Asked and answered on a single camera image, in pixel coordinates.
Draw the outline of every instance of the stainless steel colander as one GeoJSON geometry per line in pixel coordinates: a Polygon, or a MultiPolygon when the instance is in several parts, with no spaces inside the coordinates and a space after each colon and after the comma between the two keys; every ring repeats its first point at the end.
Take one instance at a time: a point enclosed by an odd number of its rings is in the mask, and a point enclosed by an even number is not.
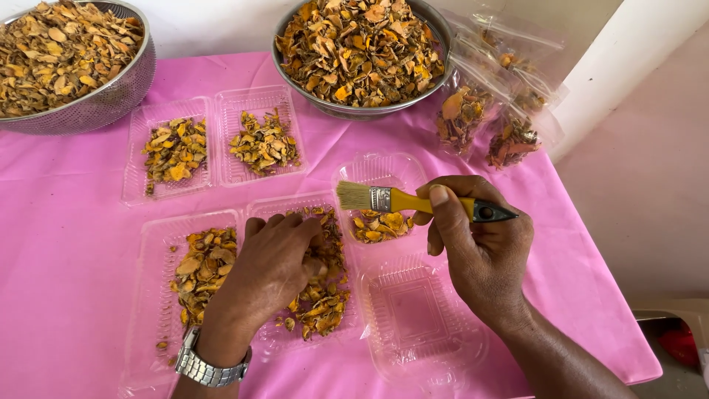
{"type": "MultiPolygon", "coordinates": [[[[93,3],[99,10],[111,10],[119,18],[137,18],[145,29],[143,45],[133,61],[108,83],[69,104],[34,115],[0,119],[0,130],[34,135],[84,133],[101,128],[130,112],[143,100],[155,77],[155,44],[145,15],[134,6],[119,0],[78,0],[93,3]]],[[[7,24],[30,10],[11,16],[7,24]]]]}
{"type": "MultiPolygon", "coordinates": [[[[276,34],[278,36],[283,36],[284,32],[286,31],[286,27],[288,26],[288,23],[293,20],[293,15],[298,13],[298,10],[304,3],[305,1],[302,1],[292,10],[288,11],[288,13],[279,22],[278,28],[276,29],[276,34]]],[[[428,28],[440,42],[440,47],[442,50],[441,58],[443,60],[446,60],[448,57],[448,51],[450,49],[450,43],[453,39],[453,32],[451,31],[450,26],[448,26],[448,22],[446,22],[445,18],[443,18],[443,16],[438,11],[436,11],[436,9],[434,9],[431,5],[429,5],[423,0],[406,0],[406,3],[411,7],[411,12],[413,12],[414,15],[426,21],[426,23],[428,24],[428,28]]],[[[445,82],[447,77],[450,76],[450,69],[448,68],[448,65],[446,65],[445,74],[441,77],[438,77],[438,81],[436,81],[435,86],[431,88],[431,90],[428,90],[426,93],[420,95],[419,97],[416,97],[415,99],[410,99],[406,102],[401,102],[399,104],[380,106],[377,108],[359,108],[356,106],[340,105],[321,100],[313,96],[312,94],[306,92],[305,90],[303,90],[302,87],[294,83],[291,78],[285,73],[285,71],[283,71],[283,67],[281,67],[281,64],[283,63],[283,55],[278,51],[278,48],[276,48],[275,40],[271,44],[271,56],[273,58],[274,64],[276,65],[278,73],[281,74],[283,79],[288,82],[288,84],[290,84],[294,90],[302,94],[308,101],[313,103],[313,105],[317,109],[328,115],[353,121],[370,121],[372,119],[379,119],[392,112],[396,112],[400,109],[406,108],[407,106],[414,105],[416,102],[421,101],[422,99],[426,98],[427,96],[438,90],[438,88],[441,87],[443,82],[445,82]]]]}

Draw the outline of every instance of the hand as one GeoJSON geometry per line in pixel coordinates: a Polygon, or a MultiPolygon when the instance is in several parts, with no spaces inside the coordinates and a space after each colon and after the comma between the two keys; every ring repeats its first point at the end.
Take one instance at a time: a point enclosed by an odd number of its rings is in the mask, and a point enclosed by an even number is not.
{"type": "Polygon", "coordinates": [[[527,256],[534,228],[532,219],[510,206],[481,176],[444,176],[416,190],[428,198],[433,215],[417,212],[414,223],[428,228],[428,252],[447,249],[450,277],[458,295],[493,330],[529,317],[522,294],[527,256]],[[504,222],[470,223],[457,197],[501,205],[520,216],[504,222]]]}
{"type": "Polygon", "coordinates": [[[310,245],[323,243],[317,219],[303,221],[299,214],[277,214],[268,222],[251,218],[244,237],[234,267],[204,312],[197,351],[214,366],[237,364],[243,357],[238,352],[256,331],[325,268],[312,258],[303,261],[310,245]]]}

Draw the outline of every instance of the plastic tray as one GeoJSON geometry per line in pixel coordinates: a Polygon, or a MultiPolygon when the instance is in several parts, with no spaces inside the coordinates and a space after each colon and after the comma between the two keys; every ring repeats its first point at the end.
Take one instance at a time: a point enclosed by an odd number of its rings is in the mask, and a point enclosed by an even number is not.
{"type": "MultiPolygon", "coordinates": [[[[302,195],[254,201],[248,206],[247,214],[249,217],[260,217],[264,220],[268,220],[268,218],[274,214],[285,214],[290,210],[298,211],[303,209],[303,207],[325,207],[325,211],[328,211],[329,207],[335,205],[335,196],[331,191],[311,192],[302,195]]],[[[340,225],[340,231],[342,231],[340,221],[338,221],[337,224],[340,225]]],[[[265,358],[284,353],[285,351],[313,347],[332,341],[345,343],[350,339],[360,337],[362,324],[356,306],[357,294],[353,290],[356,271],[352,270],[352,265],[348,263],[352,252],[348,249],[347,244],[345,244],[342,250],[345,255],[345,268],[349,272],[349,281],[345,284],[338,285],[338,287],[348,289],[352,294],[350,295],[350,300],[347,302],[340,326],[326,337],[313,334],[312,340],[304,341],[300,335],[298,324],[296,324],[296,328],[292,332],[289,332],[283,326],[276,327],[273,321],[267,322],[261,327],[258,333],[256,333],[256,337],[252,341],[252,345],[254,347],[258,346],[259,352],[265,358]]],[[[285,319],[289,317],[289,315],[287,310],[283,310],[274,315],[274,318],[276,316],[282,316],[285,319]]]]}
{"type": "Polygon", "coordinates": [[[301,132],[293,110],[293,100],[289,88],[284,85],[253,87],[249,89],[227,90],[216,95],[216,106],[219,112],[219,138],[218,152],[220,153],[219,180],[224,187],[234,187],[253,180],[267,179],[269,177],[287,175],[289,173],[303,173],[308,169],[301,132]],[[281,125],[284,132],[296,139],[296,147],[300,153],[301,164],[295,166],[291,161],[287,166],[275,168],[274,174],[259,176],[249,169],[247,163],[237,159],[229,153],[229,142],[234,135],[243,129],[241,112],[254,114],[259,122],[263,116],[273,108],[278,109],[281,125]]]}
{"type": "MultiPolygon", "coordinates": [[[[382,155],[369,153],[359,155],[353,161],[343,163],[333,174],[333,189],[337,187],[340,180],[362,183],[366,185],[376,185],[382,187],[395,187],[409,194],[415,194],[416,189],[426,184],[428,179],[421,164],[413,155],[407,153],[394,153],[382,155]]],[[[411,217],[414,211],[401,212],[404,220],[411,217]]],[[[401,243],[408,237],[418,234],[426,234],[427,229],[414,226],[405,236],[395,240],[382,241],[375,244],[365,244],[355,238],[355,223],[352,218],[360,216],[359,211],[345,211],[340,209],[340,218],[345,225],[344,235],[346,241],[355,246],[387,246],[394,243],[401,243]]]]}
{"type": "Polygon", "coordinates": [[[424,253],[385,261],[357,276],[377,371],[388,381],[450,396],[484,359],[488,334],[454,293],[445,260],[424,253]]]}
{"type": "Polygon", "coordinates": [[[121,201],[133,206],[153,200],[176,197],[205,190],[214,185],[216,170],[213,142],[216,140],[217,120],[211,113],[212,103],[208,97],[194,97],[163,104],[139,106],[130,114],[130,129],[128,132],[128,162],[123,174],[123,193],[121,201]],[[179,182],[155,183],[155,193],[145,195],[147,173],[145,161],[147,155],[140,153],[145,142],[150,138],[151,129],[155,129],[175,118],[190,118],[201,121],[206,118],[207,161],[192,172],[192,178],[179,182]]]}
{"type": "Polygon", "coordinates": [[[212,227],[233,227],[237,231],[237,248],[240,250],[244,223],[242,212],[228,209],[156,220],[143,225],[138,287],[121,377],[121,385],[126,390],[157,386],[177,378],[174,366],[169,366],[167,362],[177,355],[182,345],[184,327],[179,320],[182,308],[169,283],[174,278],[174,269],[189,250],[185,237],[212,227]],[[176,246],[177,250],[171,252],[170,246],[176,246]],[[162,341],[168,342],[167,348],[157,349],[155,345],[162,341]]]}

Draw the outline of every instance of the metal ferrule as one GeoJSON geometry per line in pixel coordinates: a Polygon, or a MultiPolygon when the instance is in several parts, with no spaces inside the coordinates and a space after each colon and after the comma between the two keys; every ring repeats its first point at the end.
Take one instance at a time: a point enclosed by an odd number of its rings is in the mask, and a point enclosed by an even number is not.
{"type": "Polygon", "coordinates": [[[372,210],[377,212],[391,212],[391,188],[370,187],[369,195],[372,197],[372,210]]]}

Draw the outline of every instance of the metal watch strap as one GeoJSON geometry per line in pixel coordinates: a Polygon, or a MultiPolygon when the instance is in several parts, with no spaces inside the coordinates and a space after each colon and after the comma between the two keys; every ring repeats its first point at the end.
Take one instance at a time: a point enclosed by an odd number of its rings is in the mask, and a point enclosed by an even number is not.
{"type": "Polygon", "coordinates": [[[177,364],[175,365],[177,373],[212,388],[227,386],[234,381],[241,382],[244,380],[246,370],[251,361],[251,346],[246,351],[246,356],[244,356],[241,363],[230,368],[219,368],[210,366],[194,352],[197,337],[199,337],[199,327],[192,327],[184,337],[182,348],[177,354],[177,364]]]}

